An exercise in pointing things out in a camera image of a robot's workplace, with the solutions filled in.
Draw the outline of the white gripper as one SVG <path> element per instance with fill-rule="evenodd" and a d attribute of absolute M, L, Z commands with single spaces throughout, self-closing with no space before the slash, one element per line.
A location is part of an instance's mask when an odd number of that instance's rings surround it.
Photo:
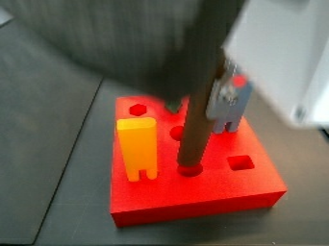
<path fill-rule="evenodd" d="M 239 67 L 291 127 L 329 128 L 329 0 L 245 0 L 223 51 L 209 120 L 237 102 Z"/>

